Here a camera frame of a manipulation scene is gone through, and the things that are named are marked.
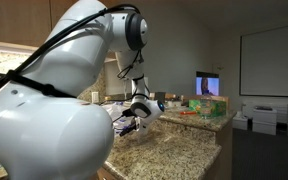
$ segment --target dark floor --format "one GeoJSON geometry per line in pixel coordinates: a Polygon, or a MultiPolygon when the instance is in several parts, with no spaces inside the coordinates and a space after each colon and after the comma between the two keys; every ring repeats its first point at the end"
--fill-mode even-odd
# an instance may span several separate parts
{"type": "Polygon", "coordinates": [[[233,180],[288,180],[286,126],[276,134],[233,129],[233,180]]]}

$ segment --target green container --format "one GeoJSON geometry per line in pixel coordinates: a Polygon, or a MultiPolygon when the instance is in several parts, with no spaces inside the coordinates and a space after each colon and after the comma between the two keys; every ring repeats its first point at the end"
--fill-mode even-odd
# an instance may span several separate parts
{"type": "MultiPolygon", "coordinates": [[[[212,100],[212,115],[211,117],[218,117],[226,115],[226,102],[212,100]]],[[[197,114],[201,114],[201,101],[200,100],[189,100],[189,110],[196,111],[197,114]]]]}

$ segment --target ceiling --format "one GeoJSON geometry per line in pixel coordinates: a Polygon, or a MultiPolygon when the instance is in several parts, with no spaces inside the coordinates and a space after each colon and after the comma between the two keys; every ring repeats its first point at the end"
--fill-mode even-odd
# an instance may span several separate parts
{"type": "Polygon", "coordinates": [[[210,31],[288,25],[288,0],[175,0],[210,31]]]}

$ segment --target red object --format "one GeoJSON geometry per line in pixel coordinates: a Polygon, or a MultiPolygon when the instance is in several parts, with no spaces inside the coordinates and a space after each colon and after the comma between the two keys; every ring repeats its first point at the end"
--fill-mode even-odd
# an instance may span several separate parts
{"type": "Polygon", "coordinates": [[[182,111],[180,114],[185,115],[185,114],[196,114],[196,111],[182,111]]]}

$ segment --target kitchen island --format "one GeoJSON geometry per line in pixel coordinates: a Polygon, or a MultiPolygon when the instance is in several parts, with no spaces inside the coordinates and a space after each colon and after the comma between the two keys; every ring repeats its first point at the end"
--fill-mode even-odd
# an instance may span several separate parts
{"type": "Polygon", "coordinates": [[[147,135],[117,137],[98,175],[107,180],[231,179],[234,115],[204,120],[167,109],[147,135]]]}

